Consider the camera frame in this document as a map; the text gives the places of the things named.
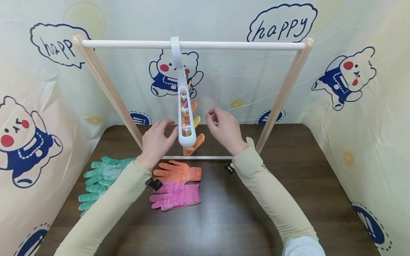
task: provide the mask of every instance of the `green glove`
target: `green glove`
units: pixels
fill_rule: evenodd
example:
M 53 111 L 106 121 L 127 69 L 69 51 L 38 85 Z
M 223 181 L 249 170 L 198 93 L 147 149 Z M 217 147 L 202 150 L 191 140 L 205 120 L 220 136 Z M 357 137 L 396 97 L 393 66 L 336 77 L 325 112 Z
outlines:
M 117 180 L 125 167 L 134 160 L 135 158 L 117 160 L 103 156 L 101 162 L 91 163 L 93 170 L 84 173 L 84 177 L 88 178 L 85 182 L 85 190 L 90 193 L 78 197 L 78 201 L 82 203 L 78 207 L 78 210 L 82 211 L 81 217 Z
M 78 201 L 82 204 L 78 207 L 79 211 L 87 211 L 107 190 L 108 187 L 102 185 L 88 185 L 85 187 L 89 194 L 83 194 L 78 197 Z
M 88 178 L 85 181 L 85 184 L 91 185 L 99 183 L 109 187 L 117 180 L 125 167 L 134 160 L 135 158 L 117 160 L 103 156 L 101 157 L 101 162 L 91 163 L 91 168 L 93 168 L 93 170 L 84 173 L 84 178 Z

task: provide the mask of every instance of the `white horizontal rod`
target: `white horizontal rod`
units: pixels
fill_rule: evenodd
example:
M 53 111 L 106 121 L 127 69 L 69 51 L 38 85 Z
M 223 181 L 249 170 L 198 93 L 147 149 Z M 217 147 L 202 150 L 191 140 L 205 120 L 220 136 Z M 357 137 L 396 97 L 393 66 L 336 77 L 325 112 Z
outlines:
M 164 156 L 163 160 L 232 160 L 232 156 Z
M 171 41 L 83 40 L 87 48 L 171 49 Z M 190 50 L 303 50 L 304 43 L 268 42 L 195 42 L 180 41 L 181 49 Z

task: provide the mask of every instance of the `white plastic hanger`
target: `white plastic hanger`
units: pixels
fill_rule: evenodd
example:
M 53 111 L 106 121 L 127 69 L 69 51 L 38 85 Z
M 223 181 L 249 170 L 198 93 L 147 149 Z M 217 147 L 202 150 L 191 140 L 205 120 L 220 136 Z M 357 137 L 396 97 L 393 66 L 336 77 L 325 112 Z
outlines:
M 178 140 L 183 147 L 192 147 L 196 141 L 194 117 L 178 36 L 171 37 L 171 51 L 178 78 Z M 184 108 L 184 101 L 188 102 L 188 108 Z M 185 124 L 185 114 L 189 114 L 188 125 Z

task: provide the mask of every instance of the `orange glove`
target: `orange glove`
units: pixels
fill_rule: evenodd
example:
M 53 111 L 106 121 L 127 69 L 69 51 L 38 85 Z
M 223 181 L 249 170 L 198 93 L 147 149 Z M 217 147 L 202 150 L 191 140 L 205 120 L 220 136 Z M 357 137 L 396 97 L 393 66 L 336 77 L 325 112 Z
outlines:
M 186 163 L 175 160 L 169 163 L 159 163 L 159 167 L 164 170 L 154 170 L 155 179 L 160 181 L 187 183 L 189 181 L 200 181 L 202 169 L 200 167 L 189 167 Z

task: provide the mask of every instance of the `wooden rack leg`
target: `wooden rack leg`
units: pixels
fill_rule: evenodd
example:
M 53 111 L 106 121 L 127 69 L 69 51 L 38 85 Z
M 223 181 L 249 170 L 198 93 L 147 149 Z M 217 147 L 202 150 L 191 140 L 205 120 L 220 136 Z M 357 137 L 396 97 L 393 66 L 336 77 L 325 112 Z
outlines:
M 125 126 L 128 128 L 131 135 L 133 136 L 138 146 L 142 150 L 141 132 L 138 130 L 134 121 L 132 121 L 132 118 L 128 113 L 124 101 L 121 99 L 121 96 L 119 95 L 117 89 L 115 89 L 111 79 L 109 78 L 105 68 L 98 59 L 96 53 L 92 48 L 85 48 L 82 44 L 83 40 L 86 40 L 86 38 L 82 35 L 73 36 L 74 46 L 84 58 L 91 73 L 97 80 L 98 84 L 101 86 L 105 95 L 108 97 L 111 104 L 113 105 L 117 113 L 120 115 L 121 119 L 124 121 Z
M 268 121 L 263 128 L 262 134 L 258 140 L 256 145 L 256 152 L 258 154 L 261 153 L 263 146 L 265 146 L 266 140 L 271 133 L 273 126 L 275 125 L 276 118 L 278 117 L 280 111 L 282 110 L 283 106 L 287 98 L 289 97 L 290 92 L 292 91 L 293 86 L 295 85 L 300 72 L 302 71 L 303 66 L 313 47 L 313 39 L 312 38 L 305 38 L 304 39 L 305 48 L 301 51 L 298 51 L 290 65 L 290 68 L 286 74 L 286 77 L 283 81 L 282 87 L 280 88 L 279 94 L 276 98 L 276 101 L 273 104 L 271 114 L 268 117 Z

